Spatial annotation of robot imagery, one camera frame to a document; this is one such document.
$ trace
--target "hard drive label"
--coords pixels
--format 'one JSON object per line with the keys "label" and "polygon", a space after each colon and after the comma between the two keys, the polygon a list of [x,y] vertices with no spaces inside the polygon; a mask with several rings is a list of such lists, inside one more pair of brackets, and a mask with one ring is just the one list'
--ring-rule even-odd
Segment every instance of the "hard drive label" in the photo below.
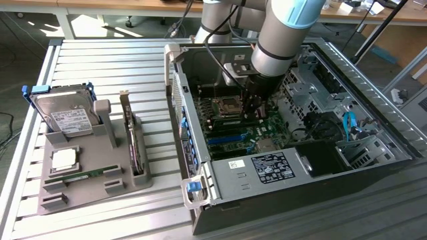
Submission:
{"label": "hard drive label", "polygon": [[83,108],[53,112],[51,115],[65,134],[78,133],[93,129],[87,111]]}
{"label": "hard drive label", "polygon": [[295,178],[294,171],[283,152],[253,157],[253,163],[263,184]]}

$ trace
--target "aluminum extrusion table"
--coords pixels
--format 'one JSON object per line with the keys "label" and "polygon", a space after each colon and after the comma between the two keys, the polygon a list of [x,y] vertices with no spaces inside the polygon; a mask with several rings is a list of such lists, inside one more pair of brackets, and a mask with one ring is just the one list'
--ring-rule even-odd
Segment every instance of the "aluminum extrusion table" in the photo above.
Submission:
{"label": "aluminum extrusion table", "polygon": [[50,46],[38,84],[91,81],[122,117],[119,90],[130,90],[143,122],[154,186],[51,215],[37,215],[46,125],[29,109],[2,198],[2,239],[418,239],[427,236],[427,164],[362,192],[265,219],[193,236],[165,92],[170,39],[65,40]]}

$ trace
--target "hard drive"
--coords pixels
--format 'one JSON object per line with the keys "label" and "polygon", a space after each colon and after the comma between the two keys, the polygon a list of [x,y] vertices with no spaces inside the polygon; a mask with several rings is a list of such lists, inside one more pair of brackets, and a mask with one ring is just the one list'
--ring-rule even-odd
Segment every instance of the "hard drive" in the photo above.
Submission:
{"label": "hard drive", "polygon": [[94,110],[97,100],[91,84],[59,86],[34,86],[31,93],[23,89],[25,97],[41,113],[50,130],[63,132],[67,137],[93,133],[93,126],[101,118]]}

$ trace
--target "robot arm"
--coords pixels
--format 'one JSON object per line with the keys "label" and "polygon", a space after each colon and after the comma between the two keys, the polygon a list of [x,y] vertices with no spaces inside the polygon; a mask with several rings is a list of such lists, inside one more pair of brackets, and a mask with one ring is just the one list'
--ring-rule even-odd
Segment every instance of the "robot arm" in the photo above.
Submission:
{"label": "robot arm", "polygon": [[[250,75],[246,82],[242,116],[249,117],[257,113],[258,118],[265,118],[267,100],[290,69],[310,28],[319,19],[326,0],[205,0],[203,2],[202,26],[195,43],[205,42],[209,34],[229,17],[233,5],[241,6],[234,18],[235,24],[242,22],[242,25],[251,25],[249,22],[263,21],[251,56],[251,68],[258,74]],[[209,42],[231,41],[231,30],[226,24]]]}

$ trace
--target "motherboard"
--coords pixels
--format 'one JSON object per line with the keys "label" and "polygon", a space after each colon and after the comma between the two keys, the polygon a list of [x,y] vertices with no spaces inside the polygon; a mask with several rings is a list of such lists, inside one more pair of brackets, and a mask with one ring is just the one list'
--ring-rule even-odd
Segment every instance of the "motherboard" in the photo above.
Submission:
{"label": "motherboard", "polygon": [[194,98],[206,145],[213,160],[242,157],[283,149],[290,142],[286,122],[274,102],[269,119],[241,118],[239,95]]}

